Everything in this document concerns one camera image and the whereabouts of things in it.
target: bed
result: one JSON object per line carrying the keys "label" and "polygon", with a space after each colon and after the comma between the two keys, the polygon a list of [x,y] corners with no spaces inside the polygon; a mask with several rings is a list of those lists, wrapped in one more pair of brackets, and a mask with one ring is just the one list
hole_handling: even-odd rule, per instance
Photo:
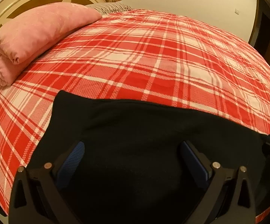
{"label": "bed", "polygon": [[[0,27],[47,3],[0,0]],[[92,99],[136,99],[212,113],[270,134],[270,67],[235,35],[169,13],[104,15],[0,86],[0,204],[8,212],[16,170],[27,166],[60,90]]]}

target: screw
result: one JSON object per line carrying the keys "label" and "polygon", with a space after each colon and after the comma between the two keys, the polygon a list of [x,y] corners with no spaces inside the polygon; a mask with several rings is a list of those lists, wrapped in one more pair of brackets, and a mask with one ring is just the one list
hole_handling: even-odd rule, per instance
{"label": "screw", "polygon": [[44,167],[45,167],[45,169],[50,169],[52,167],[52,163],[47,162],[47,163],[45,163]]}
{"label": "screw", "polygon": [[247,168],[245,166],[240,166],[240,170],[245,173],[247,171]]}
{"label": "screw", "polygon": [[18,172],[19,172],[19,173],[22,173],[22,172],[24,171],[24,169],[25,169],[25,168],[24,168],[23,166],[20,166],[20,167],[18,168]]}
{"label": "screw", "polygon": [[221,167],[221,164],[218,163],[217,161],[215,161],[212,163],[212,166],[213,166],[213,168],[219,169]]}

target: beige wall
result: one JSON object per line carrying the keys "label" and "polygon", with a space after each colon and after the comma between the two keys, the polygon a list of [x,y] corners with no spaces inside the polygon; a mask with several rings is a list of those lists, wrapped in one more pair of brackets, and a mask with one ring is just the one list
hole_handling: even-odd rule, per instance
{"label": "beige wall", "polygon": [[234,33],[248,42],[256,0],[122,0],[133,8],[185,15]]}

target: folded pink blanket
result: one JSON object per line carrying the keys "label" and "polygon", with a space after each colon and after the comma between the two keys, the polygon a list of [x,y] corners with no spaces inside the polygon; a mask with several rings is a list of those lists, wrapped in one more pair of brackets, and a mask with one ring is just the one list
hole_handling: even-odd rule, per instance
{"label": "folded pink blanket", "polygon": [[0,84],[11,85],[39,55],[77,28],[102,18],[95,9],[51,3],[30,9],[0,28]]}

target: gray pillow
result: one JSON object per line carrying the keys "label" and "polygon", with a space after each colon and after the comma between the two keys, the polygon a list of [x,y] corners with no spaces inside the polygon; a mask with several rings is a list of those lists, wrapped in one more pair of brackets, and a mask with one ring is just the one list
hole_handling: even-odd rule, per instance
{"label": "gray pillow", "polygon": [[102,15],[109,13],[121,13],[133,9],[128,5],[118,2],[94,3],[86,6],[98,10]]}

